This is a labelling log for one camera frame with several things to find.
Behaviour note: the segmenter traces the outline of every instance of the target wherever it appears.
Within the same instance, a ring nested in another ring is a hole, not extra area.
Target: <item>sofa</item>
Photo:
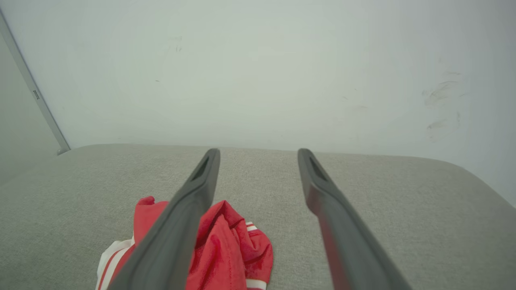
[[[4,184],[0,289],[93,289],[101,253],[132,236],[137,201],[170,200],[207,149],[86,146]],[[297,152],[220,152],[213,203],[269,237],[267,289],[332,289]],[[516,288],[516,210],[475,175],[424,158],[315,155],[413,289]]]

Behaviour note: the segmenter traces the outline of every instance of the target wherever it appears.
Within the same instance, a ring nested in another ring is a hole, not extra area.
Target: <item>red cloth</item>
[[[134,215],[134,244],[119,259],[110,281],[167,205],[166,201],[154,203],[153,197],[138,202]],[[109,272],[109,262],[117,252],[112,254],[104,274],[99,277],[99,289]],[[252,223],[246,223],[227,201],[221,201],[201,217],[186,289],[265,289],[272,260],[272,245],[267,236]]]

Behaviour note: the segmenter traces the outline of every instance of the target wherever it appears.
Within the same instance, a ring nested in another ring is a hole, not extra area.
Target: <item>white wall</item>
[[[57,156],[47,125],[0,35],[0,185]]]
[[[0,0],[72,148],[394,154],[516,204],[511,0]]]

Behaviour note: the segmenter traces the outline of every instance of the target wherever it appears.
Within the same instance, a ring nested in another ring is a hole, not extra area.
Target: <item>white stripe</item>
[[[102,280],[102,287],[100,288],[100,290],[106,290],[107,287],[109,286],[109,282],[111,281],[111,278],[113,276],[113,273],[115,272],[115,269],[118,265],[118,262],[120,261],[120,259],[124,256],[125,252],[127,252],[127,250],[132,246],[134,245],[135,241],[134,241],[134,235],[131,239],[129,240],[125,240],[123,242],[121,242],[119,245],[122,246],[126,246],[126,248],[124,249],[121,249],[114,257],[113,259],[111,260],[111,262],[109,263],[109,266],[107,267],[107,271],[106,271],[106,275],[104,276],[104,280]],[[112,252],[107,260],[109,260],[109,258],[111,258],[111,256],[115,253],[116,251]],[[104,262],[104,265],[102,267],[102,272],[99,273],[99,280],[97,281],[97,286],[95,289],[98,289],[99,288],[99,283],[100,283],[100,279],[101,279],[101,275],[102,273],[104,272],[104,268],[106,267],[106,264],[107,264],[107,261]]]
[[[95,289],[99,288],[100,279],[102,277],[102,273],[104,273],[104,268],[106,268],[107,261],[111,256],[113,256],[114,253],[118,252],[119,250],[129,248],[134,244],[134,236],[132,239],[128,239],[125,241],[114,241],[109,248],[107,248],[100,257],[99,266],[97,268],[97,283],[95,286]]]
[[[115,272],[115,268],[118,265],[118,262],[124,256],[125,252],[127,252],[129,248],[125,248],[123,250],[120,250],[114,257],[113,260],[111,260],[111,263],[109,263],[109,266],[107,267],[106,275],[104,276],[104,280],[102,281],[102,287],[100,290],[106,290],[109,286],[109,282],[111,281],[111,277],[113,276],[113,273]]]
[[[258,288],[265,290],[267,288],[267,283],[265,283],[262,280],[255,280],[255,279],[246,279],[247,288]]]

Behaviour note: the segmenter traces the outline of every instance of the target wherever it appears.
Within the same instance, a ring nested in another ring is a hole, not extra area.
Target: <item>gray fabric surface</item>
[[[132,235],[136,202],[169,200],[207,148],[95,145],[0,188],[0,288],[92,289],[100,254]],[[412,157],[317,154],[414,289],[514,289],[516,210],[457,166]],[[221,149],[215,202],[270,238],[267,289],[329,289],[296,152]]]

